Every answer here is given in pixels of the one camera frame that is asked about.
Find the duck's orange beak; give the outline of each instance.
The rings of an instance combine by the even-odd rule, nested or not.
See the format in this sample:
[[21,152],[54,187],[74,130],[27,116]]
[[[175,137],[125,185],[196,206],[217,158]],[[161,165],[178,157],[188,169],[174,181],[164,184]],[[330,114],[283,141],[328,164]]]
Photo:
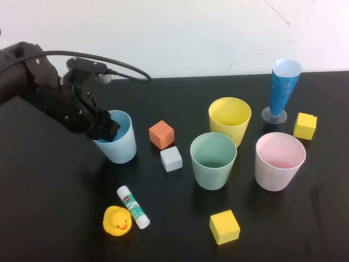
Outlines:
[[127,228],[127,224],[125,226],[123,226],[122,228],[120,228],[121,230],[125,230]]

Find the black cable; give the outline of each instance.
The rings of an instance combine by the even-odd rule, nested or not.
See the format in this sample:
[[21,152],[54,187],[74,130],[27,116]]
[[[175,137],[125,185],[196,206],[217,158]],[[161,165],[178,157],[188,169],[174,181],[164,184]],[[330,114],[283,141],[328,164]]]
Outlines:
[[119,76],[122,76],[124,78],[132,79],[132,80],[136,80],[136,81],[148,81],[149,82],[152,79],[151,76],[148,75],[146,72],[144,72],[143,70],[136,68],[132,65],[129,65],[129,64],[126,64],[126,63],[123,63],[123,62],[120,62],[120,61],[117,61],[114,59],[102,57],[102,56],[95,56],[95,55],[90,55],[88,53],[79,53],[79,52],[71,52],[71,51],[43,51],[43,52],[33,53],[31,55],[28,55],[28,56],[23,56],[21,58],[18,58],[15,61],[5,65],[4,67],[0,68],[0,74],[2,72],[4,72],[6,69],[8,69],[8,68],[10,68],[18,63],[21,63],[21,62],[24,62],[24,61],[27,61],[30,59],[38,58],[38,57],[43,57],[43,56],[74,56],[74,57],[81,57],[81,58],[103,61],[106,63],[111,63],[111,64],[115,64],[115,65],[120,66],[120,67],[130,69],[132,71],[135,71],[135,72],[145,76],[146,78],[145,79],[144,78],[135,78],[135,77],[130,76],[130,75],[125,75],[125,74],[118,73],[116,71],[112,71],[115,75],[119,75]]

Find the yellow duck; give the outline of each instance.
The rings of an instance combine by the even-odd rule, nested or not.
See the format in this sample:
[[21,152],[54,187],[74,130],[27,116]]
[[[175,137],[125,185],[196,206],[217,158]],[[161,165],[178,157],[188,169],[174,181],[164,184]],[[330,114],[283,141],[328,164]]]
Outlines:
[[132,218],[129,211],[122,207],[110,206],[104,212],[104,230],[113,236],[122,236],[132,227]]

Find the glue stick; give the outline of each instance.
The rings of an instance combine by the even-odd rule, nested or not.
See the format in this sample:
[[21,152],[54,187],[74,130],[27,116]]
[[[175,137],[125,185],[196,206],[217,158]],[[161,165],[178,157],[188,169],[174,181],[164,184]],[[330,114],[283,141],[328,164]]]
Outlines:
[[128,211],[130,211],[138,227],[140,229],[144,229],[149,226],[150,220],[148,219],[146,214],[144,214],[142,208],[136,202],[136,199],[133,197],[127,186],[122,186],[116,191],[116,193],[118,194],[124,205],[127,207]]

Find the orange block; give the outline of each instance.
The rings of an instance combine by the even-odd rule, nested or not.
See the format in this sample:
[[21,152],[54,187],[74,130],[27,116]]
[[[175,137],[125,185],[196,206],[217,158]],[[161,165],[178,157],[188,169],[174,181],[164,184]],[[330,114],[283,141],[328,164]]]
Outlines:
[[151,142],[161,150],[175,141],[175,131],[163,120],[149,128]]

